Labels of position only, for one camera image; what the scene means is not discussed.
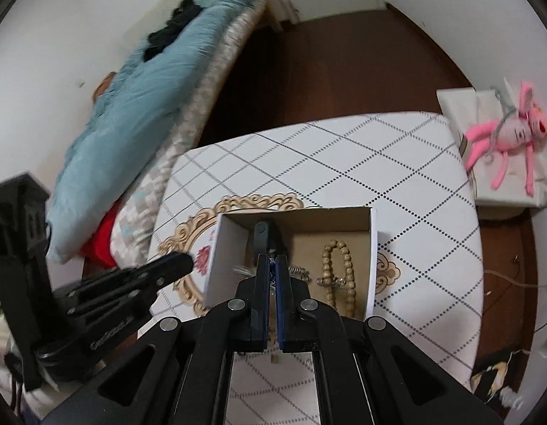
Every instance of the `brown floor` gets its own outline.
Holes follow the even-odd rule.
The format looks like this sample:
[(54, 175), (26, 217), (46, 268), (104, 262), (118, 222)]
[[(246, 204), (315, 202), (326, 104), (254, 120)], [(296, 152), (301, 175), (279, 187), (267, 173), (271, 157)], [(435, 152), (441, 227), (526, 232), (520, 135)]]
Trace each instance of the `brown floor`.
[[(281, 34), (264, 28), (234, 66), (200, 145), (351, 114), (440, 112), (437, 89), (466, 86), (445, 53), (393, 8), (309, 21)], [(534, 282), (529, 214), (481, 227), (485, 267)], [(491, 276), (484, 289), (491, 293), (484, 298), (478, 360), (530, 343), (535, 320), (534, 292)]]

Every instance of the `open box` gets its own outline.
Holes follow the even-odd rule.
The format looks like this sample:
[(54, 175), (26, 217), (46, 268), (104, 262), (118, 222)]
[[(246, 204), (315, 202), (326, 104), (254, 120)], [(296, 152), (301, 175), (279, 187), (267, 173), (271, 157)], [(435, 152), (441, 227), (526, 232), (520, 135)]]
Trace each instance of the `open box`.
[[(376, 286), (376, 213), (370, 207), (309, 208), (290, 211), (233, 211), (220, 214), (210, 253), (209, 278), (203, 305), (232, 299), (241, 278), (233, 268), (253, 267), (253, 228), (261, 220), (275, 222), (289, 251), (289, 264), (309, 271), (313, 299), (325, 301), (326, 288), (317, 285), (323, 274), (323, 251), (333, 239), (350, 249), (356, 283), (356, 319), (372, 315)], [(332, 252), (335, 277), (345, 277), (338, 249)], [(336, 308), (345, 314), (346, 290), (335, 290)]]

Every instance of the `spring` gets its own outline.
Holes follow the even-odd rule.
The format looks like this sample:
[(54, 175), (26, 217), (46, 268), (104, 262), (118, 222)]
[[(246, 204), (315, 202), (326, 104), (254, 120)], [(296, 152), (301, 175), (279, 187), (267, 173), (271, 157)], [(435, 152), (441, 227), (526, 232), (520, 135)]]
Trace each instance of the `spring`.
[(299, 278), (301, 281), (304, 281), (305, 283), (311, 282), (311, 277), (308, 272), (308, 270), (304, 269), (303, 267), (297, 267), (295, 265), (289, 266), (289, 274), (294, 275), (296, 278)]

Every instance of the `pink stuffed toy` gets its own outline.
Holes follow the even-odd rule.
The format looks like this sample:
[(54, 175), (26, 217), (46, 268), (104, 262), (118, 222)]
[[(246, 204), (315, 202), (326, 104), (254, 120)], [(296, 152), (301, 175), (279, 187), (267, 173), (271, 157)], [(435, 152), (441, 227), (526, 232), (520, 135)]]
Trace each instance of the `pink stuffed toy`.
[(493, 120), (476, 124), (468, 129), (466, 138), (472, 142), (470, 159), (465, 167), (470, 171), (478, 159), (488, 153), (490, 140), (495, 140), (495, 150), (502, 154), (502, 166), (491, 183), (497, 190), (502, 184), (507, 171), (507, 152), (525, 145), (525, 191), (530, 197), (533, 188), (533, 143), (539, 142), (547, 135), (547, 119), (541, 109), (533, 102), (533, 88), (523, 83), (519, 95), (519, 118), (506, 121)]

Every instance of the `table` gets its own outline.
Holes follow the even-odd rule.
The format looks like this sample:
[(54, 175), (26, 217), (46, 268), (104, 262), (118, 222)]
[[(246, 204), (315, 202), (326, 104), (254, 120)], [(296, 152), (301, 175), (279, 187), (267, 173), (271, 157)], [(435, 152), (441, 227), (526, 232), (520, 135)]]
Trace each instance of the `table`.
[[(483, 303), (482, 249), (471, 187), (447, 119), (428, 113), (358, 115), (234, 138), (183, 155), (173, 168), (150, 246), (196, 260), (163, 289), (145, 332), (165, 316), (204, 313), (202, 291), (219, 212), (369, 205), (377, 210), (375, 314), (454, 378), (472, 372)], [(237, 356), (227, 420), (319, 424), (311, 356)]]

